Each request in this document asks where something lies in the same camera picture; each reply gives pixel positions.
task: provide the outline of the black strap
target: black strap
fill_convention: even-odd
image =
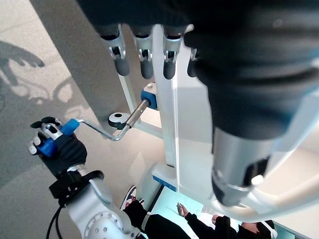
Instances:
[[[54,198],[59,199],[59,205],[64,206],[94,178],[104,179],[103,172],[95,170],[82,176],[78,171],[69,171],[62,174],[49,190]]]

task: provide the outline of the black jacket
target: black jacket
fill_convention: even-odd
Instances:
[[[195,214],[188,213],[185,217],[189,226],[199,239],[236,239],[236,231],[230,226],[230,219],[227,216],[216,219],[215,229],[205,225],[197,219]]]
[[[239,231],[236,232],[230,226],[230,218],[227,216],[216,219],[215,229],[201,222],[195,214],[188,213],[185,219],[199,239],[265,239],[262,235],[246,230],[242,226],[239,226]]]

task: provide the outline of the gray floor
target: gray floor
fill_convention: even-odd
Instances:
[[[77,70],[75,59],[72,69],[66,67],[31,3],[2,0],[0,12],[0,238],[42,239],[57,208],[48,191],[54,177],[40,159],[28,154],[26,143],[35,135],[28,126],[47,115],[62,120],[81,116],[96,123],[103,116],[97,118],[89,106],[94,98],[86,101],[83,97],[90,91],[83,89],[90,84],[77,82],[82,94],[73,80],[85,71],[78,69],[78,75],[73,74]],[[116,76],[113,65],[105,67],[105,73]],[[109,95],[110,102],[102,102],[107,107],[105,114],[127,110],[119,83],[108,85],[114,85],[118,91],[115,93],[123,100],[115,104]],[[97,84],[92,84],[92,89],[101,90]],[[119,142],[104,139],[84,126],[77,135],[88,150],[87,166],[105,173],[105,183],[117,206],[132,184],[149,177],[146,171],[154,162],[164,161],[163,141],[137,129],[129,131]],[[80,238],[66,212],[60,221],[65,238]]]

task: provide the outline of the person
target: person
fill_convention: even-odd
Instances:
[[[271,239],[271,231],[267,229],[262,222],[258,223],[242,223],[239,226],[239,231],[236,232],[230,226],[230,218],[227,216],[214,215],[212,222],[215,229],[207,226],[195,214],[191,214],[183,204],[177,205],[178,214],[185,217],[187,223],[199,237],[199,239]],[[273,221],[269,220],[266,223],[275,229]]]
[[[159,214],[151,215],[143,208],[143,200],[136,199],[136,186],[132,186],[121,205],[133,227],[145,233],[149,239],[190,239],[177,224]]]

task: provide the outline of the black pants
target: black pants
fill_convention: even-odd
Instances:
[[[132,226],[140,229],[149,239],[190,239],[180,226],[158,214],[150,215],[143,231],[142,223],[147,211],[138,201],[129,204],[124,212],[129,216]]]

